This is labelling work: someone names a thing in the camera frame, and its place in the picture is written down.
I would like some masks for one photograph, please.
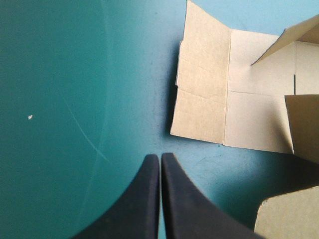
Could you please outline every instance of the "brown cardboard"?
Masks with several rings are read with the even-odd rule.
[[[171,134],[224,141],[230,29],[187,2]]]
[[[318,27],[319,15],[316,15],[297,25],[286,28],[277,41],[256,62],[261,61],[294,41],[318,43]]]
[[[319,95],[285,99],[295,155],[319,163]]]
[[[280,37],[234,30],[188,0],[171,134],[293,153],[284,95],[294,94],[294,75],[297,94],[319,94],[318,24],[315,16]]]
[[[265,200],[257,214],[255,232],[267,239],[319,238],[319,187]]]

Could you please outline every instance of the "scratch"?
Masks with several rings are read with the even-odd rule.
[[[88,138],[88,136],[85,134],[85,132],[83,131],[81,125],[79,124],[78,120],[76,119],[76,117],[74,116],[73,112],[71,111],[71,108],[69,107],[65,97],[61,94],[61,97],[63,98],[63,101],[65,103],[65,105],[67,106],[72,118],[74,119],[76,125],[78,126],[78,128],[80,129],[81,133],[83,134],[83,136],[85,137],[86,141],[88,141],[88,143],[92,146],[92,148],[107,162],[109,162],[109,160],[104,156],[104,154],[97,148],[95,147],[95,145],[92,143],[92,141]]]

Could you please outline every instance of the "green surface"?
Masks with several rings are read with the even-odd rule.
[[[275,34],[319,8],[195,2],[231,27]],[[175,152],[200,190],[250,228],[265,198],[319,184],[318,166],[291,155],[169,135],[185,7],[0,1],[0,238],[70,237],[114,203],[148,153]]]

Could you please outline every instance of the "box flap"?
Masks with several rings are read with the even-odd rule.
[[[295,155],[319,163],[319,95],[285,96]]]
[[[187,1],[170,133],[222,143],[231,30]]]
[[[319,238],[319,187],[263,201],[255,232],[267,239]]]
[[[277,41],[254,64],[294,41],[319,43],[319,15],[286,28]]]

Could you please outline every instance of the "black object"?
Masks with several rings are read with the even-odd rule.
[[[162,155],[161,182],[167,239],[262,239],[214,206],[172,153]]]
[[[159,226],[160,167],[147,155],[115,204],[74,239],[156,239]]]

